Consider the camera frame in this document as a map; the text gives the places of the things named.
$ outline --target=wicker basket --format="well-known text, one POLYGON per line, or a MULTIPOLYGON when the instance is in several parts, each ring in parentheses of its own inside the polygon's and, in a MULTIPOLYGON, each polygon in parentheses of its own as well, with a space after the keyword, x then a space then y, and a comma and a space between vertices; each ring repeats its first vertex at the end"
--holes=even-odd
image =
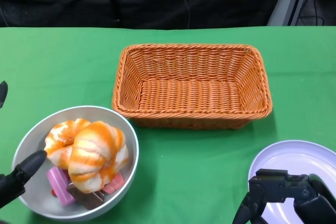
POLYGON ((140 126, 238 129, 272 101, 248 45, 134 45, 121 54, 112 107, 140 126))

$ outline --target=black cable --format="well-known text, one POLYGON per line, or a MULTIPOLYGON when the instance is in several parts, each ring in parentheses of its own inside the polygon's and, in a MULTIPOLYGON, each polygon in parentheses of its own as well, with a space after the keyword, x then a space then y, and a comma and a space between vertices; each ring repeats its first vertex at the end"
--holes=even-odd
POLYGON ((189 30, 190 29, 190 15, 191 15, 191 13, 190 13, 190 7, 188 5, 187 0, 184 0, 184 3, 185 3, 185 6, 187 7, 187 10, 188 10, 188 26, 187 26, 187 28, 189 30))
POLYGON ((315 25, 317 26, 317 8, 316 8, 316 0, 314 0, 314 10, 315 10, 315 25))
POLYGON ((301 17, 301 12, 302 12, 303 8, 306 6, 307 1, 308 1, 308 0, 304 0, 304 3, 302 4, 302 6, 301 6, 301 8, 300 8, 299 15, 298 15, 298 18, 296 19, 296 23, 295 23, 296 26, 298 25, 298 21, 299 21, 299 19, 300 19, 300 17, 301 17))
POLYGON ((9 27, 9 24, 7 23, 7 20, 6 20, 6 18, 5 18, 4 12, 2 11, 2 6, 1 6, 1 4, 0 4, 0 13, 1 13, 2 19, 3 19, 4 22, 5 22, 5 25, 6 25, 7 27, 9 27))
POLYGON ((313 15, 313 16, 301 16, 300 19, 301 19, 302 23, 306 26, 306 24, 302 20, 303 18, 320 18, 322 20, 322 26, 324 26, 324 18, 322 18, 320 16, 315 16, 315 15, 313 15))

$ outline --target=table surface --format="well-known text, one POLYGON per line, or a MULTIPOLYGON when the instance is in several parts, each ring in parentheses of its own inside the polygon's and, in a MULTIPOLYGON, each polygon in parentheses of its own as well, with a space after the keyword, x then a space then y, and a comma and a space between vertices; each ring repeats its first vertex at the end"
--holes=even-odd
MULTIPOLYGON (((247 175, 264 147, 307 140, 336 151, 336 28, 254 27, 210 30, 100 28, 0 29, 0 171, 37 122, 71 106, 110 108, 121 50, 140 43, 239 43, 257 47, 268 73, 273 113, 238 131, 142 129, 140 159, 126 196, 84 223, 231 223, 247 175)), ((15 200, 0 210, 12 224, 58 223, 15 200)))

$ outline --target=red item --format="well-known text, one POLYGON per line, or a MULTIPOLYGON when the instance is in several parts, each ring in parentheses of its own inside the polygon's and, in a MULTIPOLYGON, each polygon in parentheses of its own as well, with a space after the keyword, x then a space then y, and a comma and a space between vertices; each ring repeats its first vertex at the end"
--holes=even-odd
POLYGON ((111 194, 114 191, 118 190, 120 187, 122 187, 124 184, 124 178, 122 177, 121 172, 118 172, 113 180, 110 183, 106 184, 102 190, 105 193, 111 194))
POLYGON ((56 198, 57 198, 57 196, 56 196, 56 193, 55 193, 55 191, 54 191, 54 190, 51 190, 51 194, 52 194, 54 197, 56 197, 56 198))

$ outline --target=croissant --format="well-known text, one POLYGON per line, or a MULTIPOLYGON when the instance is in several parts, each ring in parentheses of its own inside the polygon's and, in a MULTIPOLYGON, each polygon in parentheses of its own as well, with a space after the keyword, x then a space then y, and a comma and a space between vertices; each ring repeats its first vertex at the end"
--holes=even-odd
POLYGON ((68 172, 80 191, 92 193, 110 183, 127 161, 128 149, 122 131, 98 121, 76 135, 68 172))
POLYGON ((47 157, 57 167, 68 169, 68 161, 72 152, 72 144, 77 133, 89 125, 85 119, 66 121, 55 125, 47 135, 44 150, 47 157))

